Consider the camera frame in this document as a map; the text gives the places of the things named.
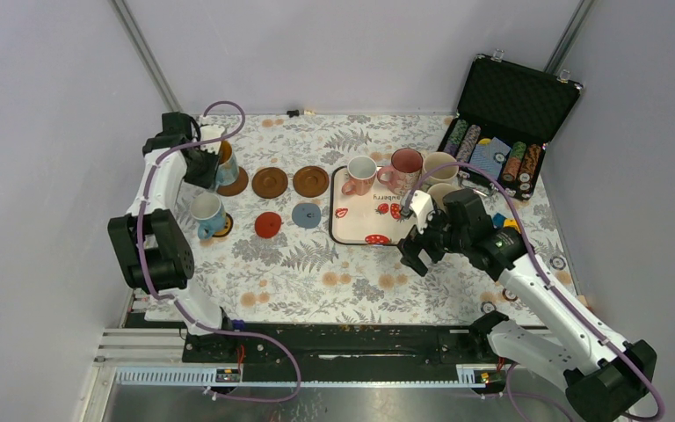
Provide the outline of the yellow inside blue mug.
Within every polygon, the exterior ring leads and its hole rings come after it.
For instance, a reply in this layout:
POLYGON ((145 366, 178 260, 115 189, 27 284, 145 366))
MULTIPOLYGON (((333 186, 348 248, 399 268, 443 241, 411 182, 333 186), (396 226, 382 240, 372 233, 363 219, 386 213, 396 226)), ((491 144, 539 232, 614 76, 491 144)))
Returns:
POLYGON ((236 155, 228 141, 221 141, 219 147, 219 164, 216 172, 216 187, 230 186, 239 177, 239 166, 236 155))

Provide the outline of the blue floral mug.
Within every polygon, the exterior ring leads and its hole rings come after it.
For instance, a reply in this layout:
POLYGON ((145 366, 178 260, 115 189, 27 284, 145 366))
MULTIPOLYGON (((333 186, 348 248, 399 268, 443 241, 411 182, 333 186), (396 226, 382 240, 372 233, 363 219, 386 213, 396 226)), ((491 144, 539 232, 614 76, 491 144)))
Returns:
POLYGON ((197 236, 200 240, 212 238, 226 228, 226 211, 216 193, 203 192, 194 198, 190 213, 198 223, 197 236))

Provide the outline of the brown wooden coaster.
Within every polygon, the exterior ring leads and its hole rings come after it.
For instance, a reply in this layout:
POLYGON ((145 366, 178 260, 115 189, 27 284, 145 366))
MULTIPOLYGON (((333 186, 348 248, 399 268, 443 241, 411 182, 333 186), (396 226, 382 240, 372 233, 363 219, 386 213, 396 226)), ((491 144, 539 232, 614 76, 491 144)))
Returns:
POLYGON ((306 198, 320 196, 327 190, 329 183, 327 171, 319 166, 302 167, 293 177, 294 190, 306 198))
POLYGON ((258 197, 274 199, 286 191, 288 177, 280 168, 265 167, 256 172, 252 179, 251 187, 258 197))
POLYGON ((247 188, 247 186, 249 184, 249 179, 250 178, 249 178, 249 174, 247 173, 247 171, 243 167, 239 166, 238 167, 238 176, 237 176, 236 180, 230 185, 219 186, 216 189, 216 192, 220 196, 224 196, 224 197, 237 196, 238 194, 242 193, 247 188))

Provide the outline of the cream mug front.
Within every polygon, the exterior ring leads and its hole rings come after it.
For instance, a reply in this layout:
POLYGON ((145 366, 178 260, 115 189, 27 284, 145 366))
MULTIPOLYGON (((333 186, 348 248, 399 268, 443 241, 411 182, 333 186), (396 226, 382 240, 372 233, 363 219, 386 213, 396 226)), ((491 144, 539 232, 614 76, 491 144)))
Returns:
POLYGON ((444 197, 452 192, 458 191, 459 187, 458 186, 453 186, 448 183, 438 183, 435 185, 432 185, 428 190, 427 193, 432 197, 432 200, 436 204, 436 208, 439 210, 446 212, 447 207, 444 204, 444 197))

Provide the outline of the orange smiley coaster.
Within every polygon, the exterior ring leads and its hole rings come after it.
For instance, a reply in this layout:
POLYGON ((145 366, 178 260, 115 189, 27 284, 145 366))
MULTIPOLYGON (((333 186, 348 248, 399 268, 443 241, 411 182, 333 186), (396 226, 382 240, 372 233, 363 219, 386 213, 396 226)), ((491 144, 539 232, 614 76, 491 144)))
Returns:
POLYGON ((231 214, 226 213, 223 228, 214 232, 213 237, 216 238, 226 237, 229 235, 229 233, 232 231, 233 228, 234 228, 233 217, 231 216, 231 214))

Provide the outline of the pink large mug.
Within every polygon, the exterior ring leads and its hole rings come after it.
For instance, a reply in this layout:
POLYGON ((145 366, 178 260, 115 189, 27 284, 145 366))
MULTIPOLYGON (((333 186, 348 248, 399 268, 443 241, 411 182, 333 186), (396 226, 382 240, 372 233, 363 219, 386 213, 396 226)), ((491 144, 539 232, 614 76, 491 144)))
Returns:
POLYGON ((424 158, 415 149, 398 149, 392 154, 390 164, 381 167, 376 179, 390 192, 404 196, 418 181, 423 169, 424 158))

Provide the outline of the red apple coaster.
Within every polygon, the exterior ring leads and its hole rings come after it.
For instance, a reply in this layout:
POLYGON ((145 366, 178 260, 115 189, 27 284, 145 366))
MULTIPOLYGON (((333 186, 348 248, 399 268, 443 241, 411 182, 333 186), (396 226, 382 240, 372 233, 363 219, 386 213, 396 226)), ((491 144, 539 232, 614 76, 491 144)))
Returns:
POLYGON ((254 230, 257 236, 269 239, 277 236, 282 226, 282 219, 274 212, 264 212, 254 221, 254 230))

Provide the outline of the grey blue coaster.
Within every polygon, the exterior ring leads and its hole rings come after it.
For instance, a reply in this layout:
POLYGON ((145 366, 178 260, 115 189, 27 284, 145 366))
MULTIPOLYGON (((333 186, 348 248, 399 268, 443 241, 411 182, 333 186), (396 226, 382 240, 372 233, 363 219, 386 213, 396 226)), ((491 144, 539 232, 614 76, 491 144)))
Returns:
POLYGON ((318 205, 304 202, 294 206, 291 217, 296 226, 314 229, 321 222, 322 211, 318 205))

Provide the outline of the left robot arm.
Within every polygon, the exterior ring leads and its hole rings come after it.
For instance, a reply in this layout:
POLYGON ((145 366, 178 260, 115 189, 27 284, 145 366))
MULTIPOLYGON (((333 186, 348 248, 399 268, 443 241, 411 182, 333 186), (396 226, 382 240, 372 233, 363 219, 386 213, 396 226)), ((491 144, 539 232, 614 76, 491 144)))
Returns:
POLYGON ((225 313, 192 284, 191 245, 174 215, 183 184, 212 188, 219 157, 196 145, 200 126, 190 115, 165 113, 162 130, 142 147, 144 168, 126 213, 107 225, 126 284, 159 301, 171 302, 193 336, 206 336, 204 350, 218 361, 232 358, 236 335, 222 329, 225 313))

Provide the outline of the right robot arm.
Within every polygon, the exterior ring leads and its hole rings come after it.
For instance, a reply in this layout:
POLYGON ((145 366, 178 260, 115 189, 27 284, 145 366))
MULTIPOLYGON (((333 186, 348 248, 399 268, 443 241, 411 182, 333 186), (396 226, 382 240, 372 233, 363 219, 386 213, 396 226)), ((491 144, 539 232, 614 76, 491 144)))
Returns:
POLYGON ((455 190, 438 208, 431 195, 411 193, 404 215, 417 219, 397 247, 402 263, 421 276, 428 263, 460 254, 520 299, 553 339, 532 334, 491 311, 474 321, 468 348, 474 358, 497 356, 523 365, 564 392, 585 421, 613 421, 652 393, 657 354, 645 341, 630 342, 594 316, 545 267, 522 227, 496 227, 481 198, 455 190))

